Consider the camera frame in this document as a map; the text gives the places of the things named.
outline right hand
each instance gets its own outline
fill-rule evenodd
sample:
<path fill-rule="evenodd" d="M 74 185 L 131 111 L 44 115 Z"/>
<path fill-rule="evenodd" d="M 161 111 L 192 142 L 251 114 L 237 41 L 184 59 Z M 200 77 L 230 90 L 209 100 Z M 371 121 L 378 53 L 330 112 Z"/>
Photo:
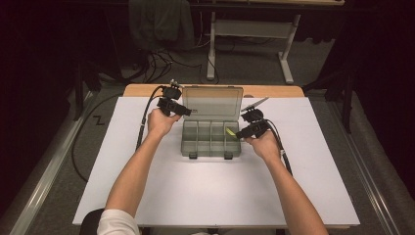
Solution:
<path fill-rule="evenodd" d="M 271 130 L 265 131 L 259 138 L 248 137 L 245 141 L 254 147 L 255 153 L 265 161 L 271 158 L 280 159 L 280 149 Z"/>
<path fill-rule="evenodd" d="M 154 133 L 159 137 L 164 137 L 180 118 L 181 116 L 179 115 L 167 117 L 162 113 L 161 109 L 153 109 L 152 112 L 148 114 L 149 134 Z"/>

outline yellow object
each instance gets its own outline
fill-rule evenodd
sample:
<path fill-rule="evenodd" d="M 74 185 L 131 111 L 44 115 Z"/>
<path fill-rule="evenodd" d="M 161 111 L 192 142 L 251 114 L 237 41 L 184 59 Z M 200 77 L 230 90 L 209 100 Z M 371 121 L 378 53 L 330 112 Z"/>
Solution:
<path fill-rule="evenodd" d="M 228 127 L 226 127 L 226 132 L 228 132 L 228 134 L 231 135 L 232 137 L 236 138 L 235 133 L 231 129 L 229 129 Z"/>

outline cable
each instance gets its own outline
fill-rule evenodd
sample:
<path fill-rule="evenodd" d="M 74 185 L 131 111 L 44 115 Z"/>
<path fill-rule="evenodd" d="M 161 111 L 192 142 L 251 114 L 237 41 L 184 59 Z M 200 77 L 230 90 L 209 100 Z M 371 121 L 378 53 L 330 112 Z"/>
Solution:
<path fill-rule="evenodd" d="M 146 116 L 147 116 L 147 111 L 149 110 L 150 104 L 156 98 L 156 97 L 154 97 L 156 92 L 159 89 L 163 89 L 163 88 L 165 88 L 165 86 L 163 86 L 163 85 L 160 85 L 160 86 L 156 87 L 156 89 L 153 91 L 152 95 L 149 98 L 149 102 L 147 102 L 147 106 L 146 106 L 146 109 L 144 110 L 143 118 L 141 119 L 140 132 L 138 134 L 138 139 L 137 139 L 137 147 L 135 148 L 136 150 L 140 147 L 141 141 L 143 139 L 144 127 L 146 125 L 146 120 L 147 120 Z"/>
<path fill-rule="evenodd" d="M 155 65 L 153 66 L 152 63 L 149 63 L 149 66 L 152 66 L 153 67 L 153 72 L 152 72 L 152 74 L 150 75 L 149 78 L 153 77 L 153 75 L 156 72 L 156 58 L 155 58 L 155 56 L 153 54 L 151 54 L 151 57 L 153 58 L 153 62 L 155 63 Z M 147 71 L 144 73 L 143 83 L 147 83 Z"/>
<path fill-rule="evenodd" d="M 205 43 L 204 43 L 204 44 L 202 44 L 202 45 L 195 46 L 193 49 L 197 49 L 197 48 L 206 47 L 209 43 L 210 43 L 210 40 L 208 40 L 207 42 L 205 42 Z"/>
<path fill-rule="evenodd" d="M 201 16 L 201 36 L 199 37 L 199 41 L 198 41 L 198 43 L 196 44 L 196 47 L 198 47 L 199 46 L 199 44 L 201 43 L 201 41 L 202 41 L 202 36 L 204 35 L 204 22 L 202 21 L 202 12 L 199 12 L 199 15 Z"/>
<path fill-rule="evenodd" d="M 135 72 L 134 74 L 132 74 L 129 77 L 123 77 L 122 75 L 113 73 L 110 70 L 107 70 L 107 69 L 97 65 L 94 62 L 87 61 L 87 63 L 92 68 L 94 68 L 96 71 L 102 72 L 102 73 L 108 75 L 110 78 L 114 79 L 115 82 L 121 82 L 122 84 L 127 85 L 127 84 L 130 84 L 130 83 L 136 83 L 136 82 L 133 82 L 132 80 L 137 78 L 137 77 L 140 77 L 143 74 L 145 74 L 147 72 L 147 70 L 149 69 L 148 57 L 149 57 L 150 53 L 148 51 L 144 51 L 144 50 L 141 50 L 141 51 L 142 51 L 142 54 L 140 54 L 140 55 L 142 56 L 142 58 L 141 58 L 140 62 L 144 63 L 144 65 L 142 65 L 140 67 L 140 70 L 138 70 L 137 72 Z M 109 82 L 107 79 L 104 79 L 102 77 L 100 77 L 100 80 L 103 80 L 105 82 Z"/>
<path fill-rule="evenodd" d="M 73 138 L 73 143 L 72 143 L 72 146 L 71 146 L 71 148 L 70 148 L 70 157 L 71 157 L 71 159 L 72 159 L 72 165 L 73 165 L 73 168 L 75 169 L 75 171 L 76 171 L 76 174 L 83 180 L 83 181 L 85 181 L 86 183 L 88 182 L 88 180 L 86 179 L 86 177 L 85 176 L 83 176 L 81 173 L 80 173 L 80 170 L 79 170 L 79 168 L 76 166 L 76 161 L 75 161 L 75 156 L 74 156 L 74 147 L 75 147 L 75 145 L 76 145 L 76 142 L 77 142 L 77 139 L 78 139 L 78 137 L 79 137 L 79 134 L 80 134 L 80 132 L 81 132 L 81 130 L 82 130 L 82 128 L 83 128 L 83 126 L 84 126 L 84 124 L 86 123 L 86 121 L 89 119 L 89 117 L 91 117 L 91 115 L 92 115 L 92 113 L 94 113 L 94 111 L 96 110 L 96 109 L 98 109 L 98 107 L 100 107 L 102 104 L 104 104 L 105 102 L 107 102 L 107 101 L 109 101 L 109 100 L 111 100 L 111 99 L 113 99 L 114 97 L 119 97 L 119 96 L 121 96 L 122 95 L 122 93 L 118 93 L 118 94 L 115 94 L 115 95 L 113 95 L 113 96 L 110 96 L 109 98 L 107 98 L 107 99 L 105 99 L 105 100 L 103 100 L 103 101 L 101 101 L 97 106 L 95 106 L 94 107 L 94 109 L 92 109 L 92 111 L 86 116 L 86 118 L 85 118 L 85 121 L 81 124 L 81 126 L 79 127 L 79 129 L 78 129 L 78 131 L 76 132 L 76 135 L 75 135 L 75 137 Z"/>
<path fill-rule="evenodd" d="M 235 41 L 237 41 L 237 42 L 241 42 L 241 43 L 243 43 L 243 44 L 249 44 L 249 45 L 264 45 L 264 44 L 267 44 L 267 43 L 270 43 L 270 42 L 275 41 L 275 40 L 276 40 L 276 38 L 272 38 L 272 37 L 270 37 L 270 38 L 265 39 L 265 40 L 264 40 L 264 41 L 262 41 L 262 42 L 247 41 L 247 40 L 241 39 L 240 37 L 236 37 L 236 38 L 234 38 L 233 40 L 235 40 Z"/>
<path fill-rule="evenodd" d="M 164 67 L 162 67 L 162 71 L 161 71 L 161 73 L 157 76 L 157 77 L 154 77 L 153 78 L 153 75 L 156 73 L 156 69 L 158 69 L 158 67 L 157 67 L 157 62 L 156 62 L 156 57 L 155 57 L 155 55 L 157 55 L 162 61 L 164 61 L 164 63 L 165 63 L 165 65 L 164 65 Z M 167 59 L 165 59 L 162 55 L 160 55 L 160 53 L 159 52 L 157 52 L 156 54 L 152 54 L 152 58 L 153 58 L 153 63 L 154 63 L 154 66 L 153 66 L 153 73 L 152 73 L 152 75 L 147 79 L 147 80 L 145 80 L 143 83 L 152 83 L 152 82 L 154 82 L 154 81 L 156 81 L 157 79 L 159 79 L 159 78 L 161 78 L 162 76 L 164 76 L 164 75 L 166 75 L 166 74 L 168 74 L 168 72 L 171 70 L 171 62 L 169 62 Z"/>
<path fill-rule="evenodd" d="M 284 164 L 286 166 L 287 171 L 290 173 L 290 175 L 293 175 L 293 171 L 291 170 L 291 166 L 290 166 L 290 161 L 287 158 L 287 154 L 284 150 L 283 143 L 281 142 L 281 137 L 278 133 L 277 127 L 275 126 L 275 124 L 271 120 L 269 120 L 269 119 L 264 119 L 264 120 L 266 121 L 266 124 L 271 129 L 272 134 L 274 135 L 275 139 L 277 140 L 278 148 L 281 151 L 281 157 L 284 160 Z"/>
<path fill-rule="evenodd" d="M 173 62 L 173 63 L 175 63 L 175 64 L 177 64 L 177 65 L 179 65 L 179 66 L 183 66 L 183 67 L 188 67 L 188 68 L 199 68 L 199 75 L 198 75 L 198 78 L 199 78 L 199 81 L 201 82 L 201 83 L 203 83 L 202 82 L 202 80 L 201 80 L 201 74 L 202 74 L 202 64 L 198 64 L 198 65 L 195 65 L 195 66 L 192 66 L 192 65 L 186 65 L 186 64 L 183 64 L 183 63 L 181 63 L 181 62 L 178 62 L 178 61 L 176 61 L 172 56 L 171 56 L 171 54 L 170 54 L 170 52 L 169 51 L 165 51 L 165 52 L 161 52 L 162 54 L 166 54 L 167 56 L 168 56 L 168 58 Z"/>
<path fill-rule="evenodd" d="M 235 40 L 234 39 L 229 39 L 229 38 L 227 38 L 227 37 L 223 37 L 223 38 L 225 38 L 225 39 L 228 39 L 228 40 L 230 40 L 230 41 L 232 41 L 232 48 L 231 49 L 229 49 L 229 50 L 221 50 L 221 49 L 217 49 L 217 43 L 215 43 L 214 44 L 214 50 L 216 50 L 216 51 L 219 51 L 219 52 L 223 52 L 223 53 L 231 53 L 231 52 L 233 52 L 234 50 L 235 50 L 235 47 L 236 47 L 236 43 L 235 43 Z"/>

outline white sleeve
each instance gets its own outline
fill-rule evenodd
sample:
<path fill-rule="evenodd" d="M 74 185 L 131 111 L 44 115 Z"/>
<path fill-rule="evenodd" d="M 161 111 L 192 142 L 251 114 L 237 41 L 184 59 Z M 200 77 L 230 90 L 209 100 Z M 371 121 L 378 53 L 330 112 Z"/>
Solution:
<path fill-rule="evenodd" d="M 129 213 L 121 210 L 105 210 L 101 215 L 97 233 L 98 235 L 141 234 L 134 218 Z"/>

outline forearm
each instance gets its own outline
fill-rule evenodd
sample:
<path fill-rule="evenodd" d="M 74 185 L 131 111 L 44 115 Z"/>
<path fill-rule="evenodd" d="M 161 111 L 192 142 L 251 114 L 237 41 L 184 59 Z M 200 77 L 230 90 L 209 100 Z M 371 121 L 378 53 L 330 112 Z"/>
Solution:
<path fill-rule="evenodd" d="M 294 178 L 285 169 L 277 155 L 265 161 L 274 179 L 284 216 L 291 234 L 327 234 L 314 205 Z"/>
<path fill-rule="evenodd" d="M 106 209 L 118 209 L 135 216 L 144 193 L 150 165 L 161 137 L 148 135 L 115 181 Z"/>

